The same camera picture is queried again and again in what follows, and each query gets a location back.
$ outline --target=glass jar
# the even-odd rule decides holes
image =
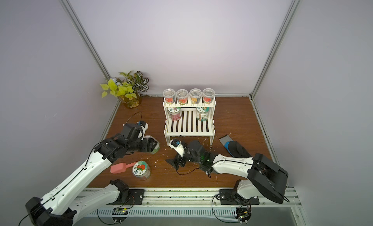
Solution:
[[[206,88],[202,92],[203,102],[211,103],[214,100],[215,91],[211,88]]]
[[[198,88],[193,88],[189,92],[191,103],[199,103],[202,97],[202,91]]]
[[[185,89],[180,89],[176,92],[176,97],[178,99],[179,104],[184,105],[188,103],[188,91]]]
[[[173,104],[175,103],[175,90],[168,88],[163,91],[163,97],[165,98],[165,102],[168,104]]]
[[[181,119],[181,108],[169,107],[168,114],[170,115],[172,121],[178,121]]]
[[[210,110],[210,107],[197,107],[195,117],[199,121],[206,121],[208,119],[208,111]]]

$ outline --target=pink handle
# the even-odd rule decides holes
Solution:
[[[135,163],[137,163],[137,162],[133,162],[133,163],[127,164],[127,165],[126,165],[126,168],[129,168],[129,167],[132,167],[132,166],[134,166],[134,165],[135,165]]]

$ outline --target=potted plant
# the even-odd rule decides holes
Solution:
[[[110,94],[118,97],[126,108],[135,108],[141,104],[141,97],[134,93],[133,86],[127,82],[122,82],[119,78],[111,78],[107,84],[100,84],[104,92],[101,97],[107,96],[107,90]]]
[[[126,77],[127,83],[132,85],[133,92],[138,94],[140,92],[147,92],[149,87],[147,83],[149,82],[149,78],[144,78],[140,71],[137,71],[134,74],[131,74],[132,71],[128,73],[120,72],[119,74]]]

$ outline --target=plastic cup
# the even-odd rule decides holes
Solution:
[[[206,88],[202,92],[203,102],[211,103],[214,100],[215,91],[211,88]]]
[[[198,88],[193,88],[189,92],[191,103],[199,103],[202,97],[202,91]]]
[[[188,91],[185,89],[180,89],[176,92],[176,97],[178,99],[179,104],[184,105],[188,102]]]
[[[171,88],[167,88],[163,91],[163,97],[165,98],[165,102],[169,104],[175,103],[175,90]]]

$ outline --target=pink brush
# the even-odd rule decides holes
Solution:
[[[113,165],[113,166],[110,167],[110,172],[113,173],[113,174],[122,173],[122,172],[126,171],[127,168],[134,166],[135,163],[136,162],[131,163],[131,164],[120,163],[120,164]]]

